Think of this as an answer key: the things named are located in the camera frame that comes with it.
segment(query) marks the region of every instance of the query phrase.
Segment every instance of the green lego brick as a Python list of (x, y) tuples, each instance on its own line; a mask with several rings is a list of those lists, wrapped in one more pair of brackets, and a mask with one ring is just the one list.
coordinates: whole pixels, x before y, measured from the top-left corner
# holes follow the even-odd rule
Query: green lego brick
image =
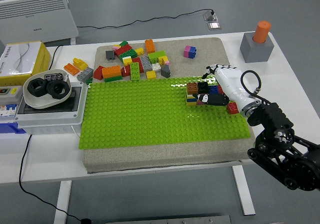
[(133, 62), (130, 64), (130, 75), (131, 80), (140, 80), (140, 69), (138, 62)]
[(229, 115), (225, 106), (186, 105), (186, 84), (199, 81), (204, 80), (188, 77), (90, 84), (79, 148), (249, 138), (246, 119)]
[(121, 62), (123, 63), (123, 58), (124, 57), (128, 57), (128, 56), (131, 56), (131, 58), (136, 58), (138, 56), (138, 54), (136, 53), (135, 50), (128, 50), (126, 52), (124, 52), (123, 54), (119, 55), (119, 59), (121, 60)]
[(105, 82), (111, 82), (111, 81), (122, 80), (122, 79), (123, 79), (123, 78), (122, 78), (122, 75), (120, 75), (120, 76), (105, 78), (104, 81), (105, 81)]
[(166, 52), (164, 50), (148, 54), (150, 63), (152, 64), (159, 63), (159, 57), (161, 56), (166, 56)]
[(92, 78), (87, 79), (87, 81), (86, 81), (87, 85), (91, 84), (91, 83), (92, 83), (92, 80), (93, 80)]
[(123, 46), (125, 46), (125, 45), (127, 45), (127, 44), (128, 44), (127, 41), (122, 41), (121, 44), (119, 44), (119, 45), (123, 47)]

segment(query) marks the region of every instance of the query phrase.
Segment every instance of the orange cylinder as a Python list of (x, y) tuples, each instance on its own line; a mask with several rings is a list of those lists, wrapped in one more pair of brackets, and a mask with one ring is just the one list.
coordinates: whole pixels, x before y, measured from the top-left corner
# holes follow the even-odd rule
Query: orange cylinder
[(271, 24), (268, 21), (260, 21), (255, 30), (253, 41), (262, 44), (266, 41)]

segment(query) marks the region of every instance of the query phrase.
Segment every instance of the black cable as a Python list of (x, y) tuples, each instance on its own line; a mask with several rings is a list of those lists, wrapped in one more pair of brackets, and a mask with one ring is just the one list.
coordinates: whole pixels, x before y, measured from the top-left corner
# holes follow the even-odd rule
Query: black cable
[(256, 76), (256, 78), (258, 79), (258, 83), (259, 83), (259, 84), (258, 84), (258, 88), (261, 89), (261, 79), (260, 79), (260, 76), (259, 76), (255, 71), (253, 71), (253, 70), (247, 70), (247, 71), (244, 71), (243, 74), (242, 74), (241, 77), (240, 77), (241, 84), (242, 84), (243, 88), (245, 89), (245, 91), (247, 91), (250, 95), (252, 95), (252, 96), (254, 96), (254, 97), (262, 100), (262, 102), (265, 102), (266, 104), (271, 104), (271, 102), (270, 102), (269, 100), (267, 100), (267, 99), (265, 99), (265, 98), (263, 98), (263, 97), (255, 94), (255, 93), (252, 93), (250, 90), (248, 90), (248, 88), (247, 88), (247, 87), (245, 86), (245, 84), (244, 84), (244, 76), (245, 76), (245, 74), (247, 74), (247, 73), (252, 73), (252, 74), (254, 74), (254, 75)]
[(98, 30), (105, 29), (105, 28), (121, 28), (121, 27), (124, 27), (124, 26), (132, 25), (132, 24), (134, 24), (135, 22), (148, 22), (148, 21), (151, 21), (151, 20), (161, 20), (161, 19), (176, 19), (176, 18), (178, 18), (178, 17), (180, 17), (180, 16), (191, 15), (191, 14), (194, 14), (194, 13), (196, 13), (196, 12), (200, 12), (200, 11), (204, 11), (204, 10), (210, 10), (212, 15), (215, 13), (212, 9), (202, 9), (202, 10), (193, 11), (193, 12), (191, 12), (191, 13), (181, 14), (181, 15), (178, 15), (178, 16), (176, 16), (176, 17), (163, 16), (163, 17), (154, 17), (154, 18), (149, 19), (149, 20), (136, 20), (136, 21), (133, 21), (133, 22), (130, 23), (130, 24), (120, 25), (120, 26), (104, 26), (104, 27), (77, 26), (77, 28), (94, 28), (94, 29), (98, 29)]
[(61, 46), (63, 46), (63, 45), (59, 45), (56, 49), (55, 49), (55, 51), (54, 51), (54, 53), (53, 53), (53, 56), (52, 56), (52, 61), (51, 61), (51, 65), (50, 65), (50, 67), (49, 67), (49, 69), (48, 70), (50, 70), (51, 69), (51, 67), (52, 67), (52, 64), (54, 63), (54, 57), (55, 57), (55, 55), (56, 55), (56, 52), (57, 52), (57, 50), (58, 50), (58, 48), (59, 47), (61, 47)]
[(25, 159), (24, 157), (26, 156), (26, 153), (27, 153), (26, 151), (28, 150), (31, 137), (32, 137), (32, 135), (30, 135), (30, 137), (29, 137), (29, 139), (28, 139), (28, 142), (27, 142), (27, 145), (26, 145), (26, 149), (25, 149), (25, 152), (24, 152), (23, 157), (22, 157), (22, 160), (21, 160), (20, 173), (19, 173), (19, 185), (20, 185), (21, 190), (22, 190), (23, 192), (29, 194), (29, 195), (32, 195), (32, 196), (36, 197), (36, 198), (39, 199), (40, 201), (42, 201), (42, 202), (44, 202), (44, 203), (46, 203), (46, 204), (49, 204), (49, 205), (53, 206), (55, 209), (64, 212), (64, 213), (67, 214), (68, 216), (74, 217), (75, 219), (81, 221), (81, 220), (80, 220), (79, 218), (77, 218), (76, 216), (68, 214), (66, 211), (57, 208), (55, 205), (53, 205), (53, 204), (51, 204), (51, 203), (49, 203), (49, 202), (47, 202), (47, 201), (42, 200), (42, 199), (41, 199), (40, 197), (38, 197), (37, 195), (35, 195), (35, 194), (31, 193), (31, 192), (28, 192), (28, 191), (26, 191), (26, 190), (23, 188), (22, 183), (21, 183), (21, 173), (22, 173), (22, 167), (23, 167), (23, 163), (24, 163), (23, 161), (24, 161), (24, 159)]

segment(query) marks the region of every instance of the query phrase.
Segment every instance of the white bowl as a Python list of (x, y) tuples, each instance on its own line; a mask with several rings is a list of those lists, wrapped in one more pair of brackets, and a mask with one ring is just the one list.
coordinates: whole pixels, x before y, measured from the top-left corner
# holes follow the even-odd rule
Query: white bowl
[[(44, 79), (45, 75), (56, 74), (56, 73), (62, 73), (63, 77), (65, 77), (67, 75), (66, 82), (69, 85), (70, 91), (65, 97), (63, 97), (62, 99), (59, 100), (59, 99), (52, 98), (52, 96), (50, 94), (45, 94), (40, 97), (36, 97), (36, 96), (30, 94), (30, 92), (27, 88), (28, 88), (28, 84), (31, 80), (34, 80), (36, 78)], [(48, 108), (53, 105), (60, 104), (63, 101), (65, 101), (67, 98), (69, 98), (70, 94), (71, 94), (71, 83), (70, 83), (69, 76), (68, 76), (67, 72), (64, 70), (48, 70), (48, 71), (33, 75), (25, 82), (25, 84), (23, 86), (23, 95), (25, 98), (24, 99), (25, 103), (35, 109), (44, 109), (44, 108)]]

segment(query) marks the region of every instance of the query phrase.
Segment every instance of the white table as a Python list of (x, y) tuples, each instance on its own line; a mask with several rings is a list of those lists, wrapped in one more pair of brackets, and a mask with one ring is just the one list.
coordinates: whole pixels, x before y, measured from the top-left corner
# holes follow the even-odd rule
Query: white table
[[(294, 123), (295, 126), (293, 128), (296, 135), (314, 143), (319, 142), (320, 119), (272, 34), (270, 34), (270, 37), (275, 47), (267, 63), (246, 64), (244, 62), (239, 48), (243, 33), (170, 38), (154, 41), (211, 37), (218, 37), (222, 40), (230, 64), (240, 68), (242, 71), (254, 70), (260, 75), (262, 80), (260, 95), (271, 102), (278, 103), (290, 121)], [(55, 55), (55, 61), (51, 69), (63, 69), (63, 66), (72, 62), (74, 57), (84, 60), (93, 68), (96, 49), (99, 46), (119, 44), (120, 42), (60, 47)], [(55, 47), (49, 48), (51, 55), (53, 55), (55, 49)], [(248, 75), (248, 80), (252, 86), (257, 85), (257, 81), (253, 75)], [(71, 76), (70, 81), (77, 81), (77, 79)], [(262, 126), (253, 128), (255, 136), (262, 130)], [(0, 184), (18, 182), (21, 158), (26, 148), (28, 137), (29, 135), (27, 134), (0, 134)], [(78, 144), (79, 138), (75, 134), (33, 135), (24, 160), (23, 182), (61, 181), (102, 175), (115, 176), (147, 172), (154, 173), (182, 169), (213, 168), (226, 165), (210, 164), (87, 174), (82, 164), (83, 151), (78, 149)]]

